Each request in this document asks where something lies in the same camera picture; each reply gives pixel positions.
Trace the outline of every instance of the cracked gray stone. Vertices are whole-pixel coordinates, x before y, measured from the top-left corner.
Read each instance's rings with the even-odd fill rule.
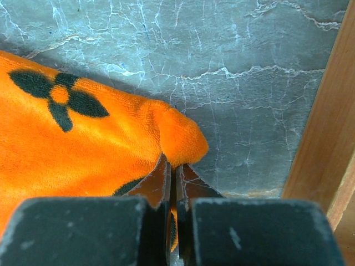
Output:
[[[0,49],[176,106],[207,137],[207,183],[278,197],[347,4],[0,0]]]

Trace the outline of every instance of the black four-leaf print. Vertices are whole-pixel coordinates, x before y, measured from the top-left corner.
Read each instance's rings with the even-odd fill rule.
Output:
[[[45,75],[32,70],[14,70],[9,76],[26,93],[48,100],[49,111],[64,132],[73,128],[68,108],[90,117],[109,115],[105,107],[92,95],[73,90],[78,76],[59,73],[54,81],[51,81]]]

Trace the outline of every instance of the orange fabric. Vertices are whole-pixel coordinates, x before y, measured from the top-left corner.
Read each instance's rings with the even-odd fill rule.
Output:
[[[0,239],[14,209],[39,196],[110,196],[208,151],[197,124],[170,105],[0,51]]]

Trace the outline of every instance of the wooden plank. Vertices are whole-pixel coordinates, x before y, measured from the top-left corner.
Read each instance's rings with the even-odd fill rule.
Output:
[[[340,31],[293,161],[282,198],[315,201],[336,228],[353,192],[355,151],[355,0]],[[343,197],[337,194],[343,188]]]
[[[334,232],[347,265],[355,266],[355,194]]]
[[[347,266],[355,266],[355,250],[342,248],[342,255]]]

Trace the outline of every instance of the wooden frame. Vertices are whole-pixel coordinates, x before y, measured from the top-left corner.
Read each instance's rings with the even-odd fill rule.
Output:
[[[355,265],[355,0],[350,0],[282,198],[319,203]]]

